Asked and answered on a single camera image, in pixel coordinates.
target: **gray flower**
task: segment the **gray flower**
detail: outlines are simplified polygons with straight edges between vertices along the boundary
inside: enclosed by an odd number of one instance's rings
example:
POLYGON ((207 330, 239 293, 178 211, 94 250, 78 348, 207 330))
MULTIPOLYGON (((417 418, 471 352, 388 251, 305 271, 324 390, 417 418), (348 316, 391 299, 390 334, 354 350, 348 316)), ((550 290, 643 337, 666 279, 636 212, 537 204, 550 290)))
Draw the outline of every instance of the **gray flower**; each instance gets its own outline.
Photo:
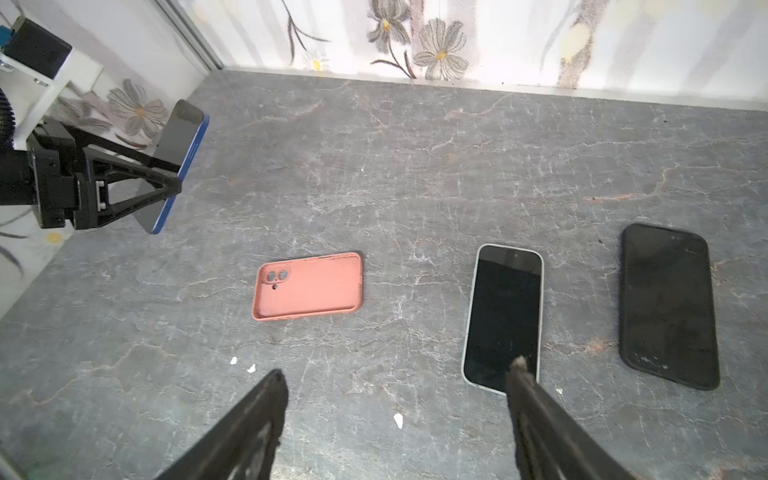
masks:
POLYGON ((389 53, 389 41, 394 39, 403 45, 410 43, 410 37, 402 23, 408 19, 409 7, 403 0, 370 0, 368 14, 378 22, 376 30, 368 34, 368 41, 376 43, 376 49, 389 53))
POLYGON ((446 30, 445 22, 439 18, 430 20, 427 25, 424 25, 419 33, 424 51, 413 58, 413 62, 419 67, 428 67, 424 78, 453 80, 464 76, 469 62, 454 55, 467 43, 467 36, 459 31, 463 26, 463 23, 456 21, 446 30))
POLYGON ((113 88, 107 99, 110 111, 127 119, 125 133, 129 135, 144 131, 147 137, 155 138, 168 116, 168 110, 159 98, 147 102, 147 92, 128 78, 123 80, 123 90, 113 88))
POLYGON ((92 117, 91 112, 93 112, 93 107, 85 100, 59 97, 48 113, 63 124, 77 127, 94 135, 102 135, 112 129, 111 123, 92 117))

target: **gray marble surface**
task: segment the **gray marble surface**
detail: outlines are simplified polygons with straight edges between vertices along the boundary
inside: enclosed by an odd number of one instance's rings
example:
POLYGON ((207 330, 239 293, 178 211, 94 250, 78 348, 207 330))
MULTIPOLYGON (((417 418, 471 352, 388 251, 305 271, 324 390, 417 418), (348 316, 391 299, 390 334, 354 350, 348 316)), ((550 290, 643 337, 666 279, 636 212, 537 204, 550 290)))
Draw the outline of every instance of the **gray marble surface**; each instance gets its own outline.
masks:
POLYGON ((518 478, 504 397, 459 372, 486 242, 544 255, 541 384, 621 464, 768 477, 765 113, 245 72, 191 100, 210 128, 164 232, 78 234, 0 321, 0 440, 34 478, 152 478, 274 367, 275 478, 518 478), (713 392, 619 358, 633 221, 709 243, 713 392), (251 318, 261 263, 349 250, 360 311, 251 318))

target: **blue smartphone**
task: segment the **blue smartphone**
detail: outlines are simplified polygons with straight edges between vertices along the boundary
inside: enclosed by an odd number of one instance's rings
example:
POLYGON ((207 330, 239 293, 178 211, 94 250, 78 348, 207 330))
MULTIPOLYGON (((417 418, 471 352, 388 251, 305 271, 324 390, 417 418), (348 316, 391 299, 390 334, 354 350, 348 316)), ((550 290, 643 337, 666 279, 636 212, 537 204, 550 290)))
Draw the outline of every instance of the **blue smartphone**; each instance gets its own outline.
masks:
MULTIPOLYGON (((163 134, 160 136, 152 156, 178 165, 179 171, 176 176, 179 181, 184 181, 184 176, 187 174, 187 170, 189 170, 197 153, 197 148, 203 140, 205 130, 208 128, 209 120, 208 115, 186 100, 176 102, 174 111, 170 113, 168 123, 163 129, 163 134)), ((142 180, 136 195, 146 194, 153 190, 152 184, 142 180)), ((160 233, 175 199, 176 196, 174 195, 164 201, 147 205, 134 212, 134 217, 148 233, 160 233)))

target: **black smartphone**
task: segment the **black smartphone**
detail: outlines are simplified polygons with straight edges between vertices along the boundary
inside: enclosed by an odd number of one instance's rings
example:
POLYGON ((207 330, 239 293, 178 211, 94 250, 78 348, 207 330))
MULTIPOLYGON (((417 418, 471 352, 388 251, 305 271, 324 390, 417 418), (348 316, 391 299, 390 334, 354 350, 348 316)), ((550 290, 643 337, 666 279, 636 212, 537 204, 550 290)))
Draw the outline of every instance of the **black smartphone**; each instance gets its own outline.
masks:
POLYGON ((619 353, 633 369, 701 390, 720 384, 707 242, 633 223, 621 234, 619 353))
MULTIPOLYGON (((197 148, 203 140, 209 121, 208 115, 203 113, 201 109, 186 100, 179 100, 170 113, 168 123, 163 128, 163 133, 160 140, 157 141, 157 147, 152 156, 178 165, 179 171, 176 176, 179 180, 183 180, 187 170, 192 165, 192 160, 194 160, 197 148)), ((152 184, 142 180, 136 196, 151 191, 154 191, 152 184)), ((174 195, 161 202, 147 205, 137 210, 134 217, 148 233, 160 233, 175 199, 176 196, 174 195)))
POLYGON ((467 382, 506 395, 509 365, 520 355, 538 381, 543 296, 541 255, 492 243, 479 248, 462 358, 467 382))

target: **pink phone case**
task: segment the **pink phone case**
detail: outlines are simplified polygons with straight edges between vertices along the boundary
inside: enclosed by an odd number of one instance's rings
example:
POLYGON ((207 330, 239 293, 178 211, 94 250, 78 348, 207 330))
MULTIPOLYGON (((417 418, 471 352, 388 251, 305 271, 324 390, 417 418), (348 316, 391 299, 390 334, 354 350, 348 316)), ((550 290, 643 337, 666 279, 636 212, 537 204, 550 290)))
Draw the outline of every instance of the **pink phone case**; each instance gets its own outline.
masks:
POLYGON ((259 268, 253 318, 284 320, 351 313, 362 304, 362 258, 357 253, 265 263, 259 268))

